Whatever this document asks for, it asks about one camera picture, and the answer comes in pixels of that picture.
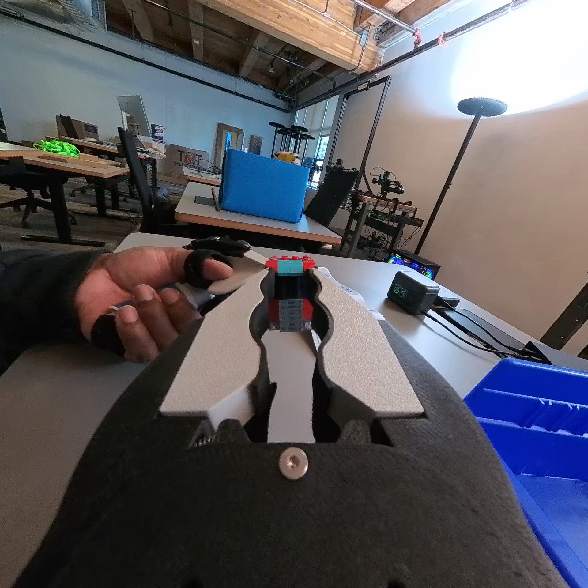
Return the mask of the blue case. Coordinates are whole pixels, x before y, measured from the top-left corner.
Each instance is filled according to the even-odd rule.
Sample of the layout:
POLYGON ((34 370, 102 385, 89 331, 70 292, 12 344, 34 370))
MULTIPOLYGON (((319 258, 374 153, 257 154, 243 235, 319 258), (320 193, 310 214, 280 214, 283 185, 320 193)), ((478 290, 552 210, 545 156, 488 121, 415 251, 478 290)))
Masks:
POLYGON ((219 208, 296 224, 304 213, 309 174, 305 166, 229 149, 224 155, 219 208))

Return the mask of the red teal grey brick model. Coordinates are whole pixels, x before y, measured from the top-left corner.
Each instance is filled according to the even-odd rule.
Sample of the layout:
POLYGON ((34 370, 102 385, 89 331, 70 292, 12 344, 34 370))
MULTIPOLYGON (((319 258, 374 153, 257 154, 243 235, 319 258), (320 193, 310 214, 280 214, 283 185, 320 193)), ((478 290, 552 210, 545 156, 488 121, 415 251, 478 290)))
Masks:
POLYGON ((273 271, 273 295, 268 303, 269 330, 292 333, 311 330, 313 306, 309 301, 309 271, 315 260, 303 256, 271 256, 265 262, 273 271))

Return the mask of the blue plastic bin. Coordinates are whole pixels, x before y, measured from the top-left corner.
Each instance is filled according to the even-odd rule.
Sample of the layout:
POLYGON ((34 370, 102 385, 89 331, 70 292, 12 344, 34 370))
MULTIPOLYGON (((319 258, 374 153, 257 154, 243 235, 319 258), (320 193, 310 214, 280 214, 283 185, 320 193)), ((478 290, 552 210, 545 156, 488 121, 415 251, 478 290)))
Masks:
POLYGON ((465 404, 552 563, 587 587, 587 372, 504 359, 465 404))

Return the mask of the grey desk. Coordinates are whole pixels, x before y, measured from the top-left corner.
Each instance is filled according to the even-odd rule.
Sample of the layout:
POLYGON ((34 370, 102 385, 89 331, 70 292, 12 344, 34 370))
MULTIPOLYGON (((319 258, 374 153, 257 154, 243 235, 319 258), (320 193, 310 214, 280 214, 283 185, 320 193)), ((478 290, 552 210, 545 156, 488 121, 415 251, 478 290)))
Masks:
POLYGON ((477 420, 386 321, 423 417, 316 442, 312 328, 268 329, 254 443, 235 421, 162 423, 207 314, 135 363, 114 317, 132 304, 1 376, 1 587, 568 586, 477 420))

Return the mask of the black tilted board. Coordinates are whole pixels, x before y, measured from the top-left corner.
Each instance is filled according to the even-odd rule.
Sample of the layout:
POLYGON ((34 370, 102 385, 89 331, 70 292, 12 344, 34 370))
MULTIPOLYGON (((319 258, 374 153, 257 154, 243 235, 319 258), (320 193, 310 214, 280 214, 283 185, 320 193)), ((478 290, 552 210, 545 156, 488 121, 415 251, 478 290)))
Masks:
POLYGON ((304 215, 328 228, 337 211, 346 202, 358 175, 357 169, 332 167, 305 208, 304 215))

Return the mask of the person's left hand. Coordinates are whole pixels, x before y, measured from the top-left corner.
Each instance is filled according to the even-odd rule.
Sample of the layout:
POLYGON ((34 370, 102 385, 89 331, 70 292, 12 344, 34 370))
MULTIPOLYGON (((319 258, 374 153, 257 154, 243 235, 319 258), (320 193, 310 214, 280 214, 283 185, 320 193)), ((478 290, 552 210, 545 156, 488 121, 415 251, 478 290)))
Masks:
POLYGON ((187 330, 200 313, 170 285, 184 283, 190 251, 181 247, 135 247, 103 254, 79 285, 74 308, 80 330, 91 339, 92 327, 112 307, 115 327, 129 362, 154 360, 187 330))

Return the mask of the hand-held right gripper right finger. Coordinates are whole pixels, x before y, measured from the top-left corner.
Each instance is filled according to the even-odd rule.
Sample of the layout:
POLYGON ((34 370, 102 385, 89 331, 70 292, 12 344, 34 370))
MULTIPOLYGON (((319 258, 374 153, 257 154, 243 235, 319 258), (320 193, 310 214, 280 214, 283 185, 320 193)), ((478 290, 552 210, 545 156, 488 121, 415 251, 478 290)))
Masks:
POLYGON ((321 338, 313 373, 312 431, 334 443, 351 422, 424 416, 405 370, 381 325, 317 269, 309 271, 312 330, 321 338))

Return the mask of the wooden-top office desk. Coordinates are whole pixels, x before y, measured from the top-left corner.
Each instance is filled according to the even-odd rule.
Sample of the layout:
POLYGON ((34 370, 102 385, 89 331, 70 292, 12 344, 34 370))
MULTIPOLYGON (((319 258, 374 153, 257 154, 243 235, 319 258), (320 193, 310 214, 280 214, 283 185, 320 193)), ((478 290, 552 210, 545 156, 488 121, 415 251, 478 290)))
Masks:
POLYGON ((7 166, 1 166, 1 171, 8 175, 23 175, 33 173, 40 175, 48 183, 47 190, 51 204, 40 202, 35 205, 51 210, 56 226, 56 236, 24 235, 22 240, 58 243, 61 245, 76 245, 89 247, 104 247, 104 243, 95 240, 80 240, 72 236, 70 230, 70 216, 66 206, 63 186, 72 178, 93 178, 98 180, 123 180, 129 175, 126 165, 116 165, 115 162, 89 156, 84 153, 78 158, 72 156, 55 155, 46 151, 30 148, 18 143, 1 143, 1 160, 7 161, 7 166))

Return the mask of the group of black round stools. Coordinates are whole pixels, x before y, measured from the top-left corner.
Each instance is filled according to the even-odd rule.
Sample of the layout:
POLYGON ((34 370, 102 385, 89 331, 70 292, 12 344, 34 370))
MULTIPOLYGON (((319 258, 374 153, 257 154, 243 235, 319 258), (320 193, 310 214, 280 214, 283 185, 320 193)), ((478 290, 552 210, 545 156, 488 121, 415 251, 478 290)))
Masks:
POLYGON ((271 157, 277 158, 281 153, 292 153, 295 160, 303 162, 308 142, 316 139, 308 133, 308 129, 298 125, 286 127, 274 121, 269 122, 269 125, 274 129, 271 157))

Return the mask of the black door frame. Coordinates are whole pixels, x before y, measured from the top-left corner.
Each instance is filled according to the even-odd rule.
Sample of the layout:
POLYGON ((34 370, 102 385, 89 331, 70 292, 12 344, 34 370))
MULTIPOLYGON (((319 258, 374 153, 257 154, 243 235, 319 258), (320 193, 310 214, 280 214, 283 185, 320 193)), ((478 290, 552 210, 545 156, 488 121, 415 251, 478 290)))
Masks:
POLYGON ((393 77, 386 75, 342 94, 333 159, 358 171, 355 188, 369 183, 370 168, 378 164, 378 141, 386 131, 386 109, 393 77))

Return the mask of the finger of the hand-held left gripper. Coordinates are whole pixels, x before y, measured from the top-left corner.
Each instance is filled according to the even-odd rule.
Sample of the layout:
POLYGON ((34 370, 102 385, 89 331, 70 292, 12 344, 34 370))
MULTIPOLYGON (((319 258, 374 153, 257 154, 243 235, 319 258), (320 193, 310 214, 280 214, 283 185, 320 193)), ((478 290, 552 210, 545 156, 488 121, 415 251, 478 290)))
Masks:
POLYGON ((266 257, 255 251, 248 251, 243 256, 228 256, 232 274, 226 279, 218 280, 209 286, 211 295, 224 295, 241 288, 248 280, 266 269, 266 257))

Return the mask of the black equipment with green lights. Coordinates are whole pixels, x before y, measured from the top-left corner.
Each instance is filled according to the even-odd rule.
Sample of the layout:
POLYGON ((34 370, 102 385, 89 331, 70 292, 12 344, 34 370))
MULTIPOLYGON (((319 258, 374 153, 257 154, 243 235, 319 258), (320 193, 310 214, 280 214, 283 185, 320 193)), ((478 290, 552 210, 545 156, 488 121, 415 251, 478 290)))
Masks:
POLYGON ((405 241, 405 229, 409 229, 407 240, 421 229, 423 220, 413 202, 403 199, 404 195, 405 188, 393 172, 375 167, 370 176, 362 173, 352 196, 353 247, 364 239, 368 249, 391 253, 405 241))

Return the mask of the thick metal sprinkler pipe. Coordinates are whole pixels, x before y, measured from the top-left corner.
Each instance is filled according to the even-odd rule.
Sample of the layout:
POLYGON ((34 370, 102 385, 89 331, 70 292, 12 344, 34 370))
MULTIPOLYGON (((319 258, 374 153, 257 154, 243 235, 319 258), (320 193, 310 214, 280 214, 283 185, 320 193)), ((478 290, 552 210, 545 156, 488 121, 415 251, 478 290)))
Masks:
POLYGON ((396 18, 394 15, 392 15, 388 11, 385 11, 384 9, 378 8, 372 4, 369 4, 366 1, 352 1, 352 2, 355 5, 372 12, 373 14, 379 16, 380 18, 383 18, 386 22, 389 22, 395 26, 399 26, 404 31, 408 31, 414 37, 416 37, 417 33, 419 33, 419 30, 416 27, 411 26, 411 25, 401 21, 399 18, 396 18))

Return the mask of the computer case with rainbow lights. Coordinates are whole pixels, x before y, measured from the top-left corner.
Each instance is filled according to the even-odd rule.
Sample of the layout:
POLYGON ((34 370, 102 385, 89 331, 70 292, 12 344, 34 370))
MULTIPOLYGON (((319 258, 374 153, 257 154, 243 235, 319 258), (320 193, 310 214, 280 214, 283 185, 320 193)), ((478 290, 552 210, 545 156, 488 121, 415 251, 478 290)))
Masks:
POLYGON ((440 271, 440 265, 438 263, 432 262, 418 254, 403 249, 393 249, 387 262, 411 268, 433 281, 436 279, 437 274, 440 271))

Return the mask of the black box with green display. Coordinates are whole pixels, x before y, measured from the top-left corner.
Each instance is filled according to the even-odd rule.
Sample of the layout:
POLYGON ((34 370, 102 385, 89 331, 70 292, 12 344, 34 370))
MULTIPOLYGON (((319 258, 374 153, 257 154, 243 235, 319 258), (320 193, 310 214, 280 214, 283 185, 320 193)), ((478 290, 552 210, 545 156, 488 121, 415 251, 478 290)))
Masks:
POLYGON ((418 273, 398 270, 387 291, 387 299, 410 315, 425 315, 435 304, 440 287, 418 273))

